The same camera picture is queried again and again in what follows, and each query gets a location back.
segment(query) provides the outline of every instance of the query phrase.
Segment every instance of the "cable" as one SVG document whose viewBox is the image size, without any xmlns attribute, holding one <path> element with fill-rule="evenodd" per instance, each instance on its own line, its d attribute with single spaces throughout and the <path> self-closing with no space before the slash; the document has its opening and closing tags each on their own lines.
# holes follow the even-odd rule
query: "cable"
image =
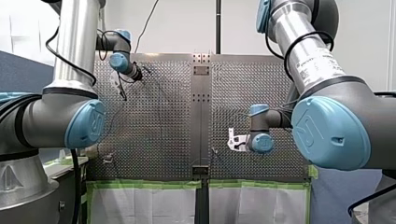
<svg viewBox="0 0 396 224">
<path fill-rule="evenodd" d="M 308 34 L 301 35 L 301 36 L 299 36 L 297 39 L 295 39 L 295 40 L 290 44 L 288 50 L 286 51 L 286 53 L 285 53 L 285 59 L 284 59 L 284 61 L 283 61 L 283 66 L 284 66 L 284 68 L 285 68 L 286 75 L 288 76 L 288 78 L 289 78 L 291 81 L 293 81 L 293 78 L 292 78 L 292 76 L 291 76 L 291 74 L 290 74 L 289 67 L 288 67 L 288 60 L 289 60 L 289 57 L 290 57 L 290 55 L 291 55 L 291 51 L 294 49 L 294 47 L 295 47 L 297 44 L 299 44 L 301 41 L 307 39 L 307 38 L 310 37 L 311 35 L 325 35 L 325 36 L 327 36 L 327 37 L 329 38 L 329 40 L 330 40 L 330 43 L 331 43 L 330 51 L 332 51 L 332 49 L 334 48 L 334 39 L 332 38 L 331 35 L 329 35 L 327 32 L 324 32 L 324 31 L 313 31 L 313 32 L 310 32 L 310 33 L 308 33 Z"/>
<path fill-rule="evenodd" d="M 97 79 L 96 79 L 96 77 L 95 77 L 92 73 L 90 73 L 89 71 L 87 71 L 87 70 L 85 70 L 85 69 L 83 69 L 83 68 L 81 68 L 81 67 L 78 67 L 77 65 L 75 65 L 75 64 L 73 64 L 73 63 L 71 63 L 71 62 L 69 62 L 68 60 L 66 60 L 66 58 L 64 58 L 63 56 L 61 56 L 60 54 L 58 54 L 55 50 L 53 50 L 53 49 L 50 47 L 50 42 L 51 42 L 53 39 L 55 39 L 55 37 L 56 37 L 56 35 L 58 34 L 58 32 L 59 32 L 59 26 L 58 26 L 58 28 L 56 28 L 55 34 L 53 34 L 53 36 L 50 37 L 50 38 L 47 40 L 47 42 L 46 42 L 46 47 L 47 47 L 47 49 L 49 50 L 49 52 L 51 52 L 53 55 L 55 55 L 55 57 L 57 57 L 57 58 L 59 58 L 60 60 L 62 60 L 64 63 L 67 63 L 68 65 L 70 65 L 72 68 L 74 68 L 74 69 L 76 69 L 76 70 L 78 70 L 78 71 L 80 71 L 80 72 L 82 72 L 82 73 L 85 73 L 87 76 L 91 77 L 91 78 L 92 78 L 92 85 L 94 86 L 94 85 L 96 84 Z"/>
<path fill-rule="evenodd" d="M 125 83 L 129 83 L 129 84 L 134 84 L 134 83 L 136 83 L 136 80 L 134 80 L 134 81 L 127 81 L 127 80 L 123 79 L 123 78 L 121 77 L 120 73 L 119 73 L 119 77 L 120 77 L 120 79 L 121 79 L 123 82 L 125 82 Z"/>
<path fill-rule="evenodd" d="M 101 37 L 100 37 L 101 45 L 102 45 L 102 49 L 105 51 L 105 56 L 102 57 L 102 53 L 101 53 L 102 51 L 99 50 L 99 58 L 100 58 L 101 61 L 104 61 L 106 59 L 106 57 L 107 57 L 107 54 L 108 54 L 108 48 L 107 47 L 109 45 L 109 41 L 108 41 L 108 38 L 107 38 L 106 34 L 112 33 L 112 34 L 118 35 L 125 42 L 127 42 L 128 45 L 129 45 L 129 48 L 131 48 L 131 41 L 128 38 L 126 38 L 125 36 L 123 36 L 122 34 L 120 34 L 119 32 L 117 32 L 117 31 L 102 31 L 100 29 L 97 29 L 97 31 L 99 31 L 101 33 Z"/>
<path fill-rule="evenodd" d="M 271 10 L 272 10 L 272 1 L 268 1 L 268 16 L 265 22 L 265 44 L 267 45 L 267 48 L 270 50 L 270 52 L 272 54 L 274 54 L 274 56 L 276 56 L 279 59 L 283 60 L 283 57 L 281 55 L 279 55 L 278 53 L 276 53 L 270 45 L 270 41 L 269 41 L 269 37 L 268 37 L 268 32 L 269 32 L 269 23 L 270 23 L 270 18 L 271 18 Z"/>
<path fill-rule="evenodd" d="M 106 135 L 99 140 L 99 142 L 96 145 L 96 152 L 98 153 L 99 158 L 101 158 L 100 156 L 100 150 L 99 150 L 99 146 L 102 144 L 103 141 L 105 141 L 108 136 L 111 134 L 111 131 L 113 129 L 113 125 L 114 125 L 114 121 L 116 120 L 116 118 L 118 117 L 119 113 L 122 111 L 122 109 L 125 107 L 125 103 L 126 101 L 123 101 L 123 103 L 120 105 L 120 108 L 116 111 L 116 113 L 114 114 L 113 118 L 110 121 L 110 127 L 106 133 Z"/>
<path fill-rule="evenodd" d="M 396 97 L 396 92 L 394 92 L 394 91 L 378 91 L 378 92 L 375 92 L 374 95 Z"/>
<path fill-rule="evenodd" d="M 105 57 L 102 57 L 102 51 L 99 50 L 99 59 L 101 61 L 104 61 L 106 59 L 107 53 L 108 53 L 108 49 L 107 49 L 107 47 L 108 47 L 108 39 L 107 39 L 107 36 L 104 35 L 103 31 L 101 31 L 100 29 L 97 29 L 97 31 L 99 31 L 101 33 L 100 42 L 101 42 L 101 45 L 102 45 L 102 49 L 105 50 Z"/>
<path fill-rule="evenodd" d="M 73 211 L 72 224 L 78 223 L 79 206 L 81 205 L 81 174 L 78 165 L 78 155 L 76 149 L 70 149 L 73 160 L 73 170 L 75 175 L 75 205 Z"/>
<path fill-rule="evenodd" d="M 121 95 L 122 95 L 122 97 L 124 98 L 124 101 L 127 101 L 127 100 L 128 100 L 128 97 L 126 96 L 125 89 L 124 89 L 123 86 L 122 86 L 120 73 L 117 72 L 117 75 L 119 75 L 119 83 L 120 83 Z"/>
<path fill-rule="evenodd" d="M 28 94 L 20 96 L 3 104 L 2 106 L 0 106 L 0 123 L 3 122 L 3 120 L 18 107 L 30 104 L 33 101 L 39 99 L 41 99 L 41 95 L 39 94 Z"/>
<path fill-rule="evenodd" d="M 395 185 L 392 185 L 392 186 L 390 186 L 390 187 L 387 187 L 387 188 L 385 188 L 385 189 L 381 189 L 379 192 L 376 192 L 376 193 L 374 193 L 374 194 L 372 194 L 372 195 L 370 195 L 370 196 L 368 196 L 368 197 L 366 197 L 366 198 L 363 198 L 363 199 L 361 199 L 361 200 L 359 200 L 359 201 L 353 203 L 353 204 L 350 205 L 350 206 L 348 207 L 348 209 L 347 209 L 347 212 L 349 213 L 349 216 L 352 217 L 353 209 L 355 209 L 355 208 L 358 207 L 359 205 L 361 205 L 361 204 L 363 204 L 363 203 L 367 203 L 367 202 L 371 201 L 372 199 L 378 198 L 379 196 L 382 196 L 382 195 L 384 195 L 384 194 L 386 194 L 386 193 L 389 193 L 389 192 L 391 192 L 391 191 L 393 191 L 393 190 L 395 190 L 395 189 L 396 189 L 396 184 L 395 184 Z"/>
<path fill-rule="evenodd" d="M 137 50 L 139 49 L 139 44 L 140 44 L 140 38 L 143 36 L 143 34 L 146 32 L 146 28 L 148 27 L 149 24 L 149 19 L 152 16 L 152 13 L 154 12 L 155 7 L 157 6 L 158 2 L 160 0 L 155 1 L 154 6 L 152 7 L 151 12 L 148 15 L 148 19 L 146 20 L 146 24 L 145 27 L 143 28 L 142 34 L 140 34 L 140 36 L 137 38 L 137 44 L 136 44 L 136 49 L 134 50 L 134 53 L 137 53 Z"/>
</svg>

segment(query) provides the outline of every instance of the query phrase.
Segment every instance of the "wall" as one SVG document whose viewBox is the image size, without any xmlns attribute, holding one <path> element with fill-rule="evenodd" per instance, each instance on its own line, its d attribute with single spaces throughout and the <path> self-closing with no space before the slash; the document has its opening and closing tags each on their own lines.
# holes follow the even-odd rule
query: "wall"
<svg viewBox="0 0 396 224">
<path fill-rule="evenodd" d="M 0 6 L 0 50 L 53 65 L 45 42 L 59 23 L 55 11 L 40 0 L 0 0 Z"/>
<path fill-rule="evenodd" d="M 107 1 L 106 28 L 127 29 L 135 48 L 155 0 Z M 215 48 L 214 0 L 160 0 L 138 52 L 190 53 Z"/>
</svg>

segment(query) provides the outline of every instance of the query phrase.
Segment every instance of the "silver robot arm segment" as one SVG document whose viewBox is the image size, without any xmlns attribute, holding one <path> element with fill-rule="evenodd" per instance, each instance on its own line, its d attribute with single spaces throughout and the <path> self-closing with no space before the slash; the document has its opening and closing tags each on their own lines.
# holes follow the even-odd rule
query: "silver robot arm segment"
<svg viewBox="0 0 396 224">
<path fill-rule="evenodd" d="M 362 79 L 346 74 L 327 49 L 323 41 L 326 38 L 315 34 L 312 1 L 271 3 L 271 8 L 267 8 L 268 27 L 264 30 L 284 55 L 290 54 L 286 63 L 300 94 L 291 125 L 302 154 L 324 168 L 394 170 L 396 100 L 375 96 Z M 332 6 L 326 13 L 333 14 L 328 18 L 328 30 L 320 31 L 330 30 L 335 36 L 334 23 L 338 22 L 335 3 L 322 0 L 320 4 Z M 268 6 L 268 1 L 261 1 L 261 10 Z"/>
<path fill-rule="evenodd" d="M 57 53 L 91 74 L 99 9 L 105 2 L 62 2 Z M 3 104 L 0 102 L 1 220 L 58 222 L 58 183 L 48 180 L 38 149 L 82 148 L 98 141 L 105 109 L 97 100 L 93 82 L 94 77 L 56 58 L 53 81 L 44 88 L 42 96 L 9 97 Z"/>
</svg>

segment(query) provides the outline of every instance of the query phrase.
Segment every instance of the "metal bracket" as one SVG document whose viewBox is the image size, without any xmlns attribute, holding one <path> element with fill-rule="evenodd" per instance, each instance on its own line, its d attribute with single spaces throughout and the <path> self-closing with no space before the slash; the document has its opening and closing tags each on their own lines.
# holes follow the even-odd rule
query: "metal bracket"
<svg viewBox="0 0 396 224">
<path fill-rule="evenodd" d="M 207 180 L 209 178 L 209 166 L 207 165 L 193 165 L 192 179 L 193 180 Z"/>
<path fill-rule="evenodd" d="M 209 76 L 209 66 L 194 66 L 196 76 Z"/>
<path fill-rule="evenodd" d="M 233 128 L 228 129 L 228 147 L 232 151 L 246 152 L 248 151 L 247 146 L 247 135 L 233 135 Z"/>
</svg>

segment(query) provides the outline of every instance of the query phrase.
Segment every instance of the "metal pole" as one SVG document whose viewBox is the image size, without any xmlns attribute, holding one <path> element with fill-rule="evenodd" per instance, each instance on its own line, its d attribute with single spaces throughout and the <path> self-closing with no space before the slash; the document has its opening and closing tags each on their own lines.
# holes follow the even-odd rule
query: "metal pole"
<svg viewBox="0 0 396 224">
<path fill-rule="evenodd" d="M 216 0 L 216 54 L 221 54 L 221 0 Z"/>
<path fill-rule="evenodd" d="M 69 62 L 93 73 L 99 0 L 62 1 L 57 52 Z M 93 92 L 92 78 L 55 59 L 53 82 L 46 88 Z"/>
</svg>

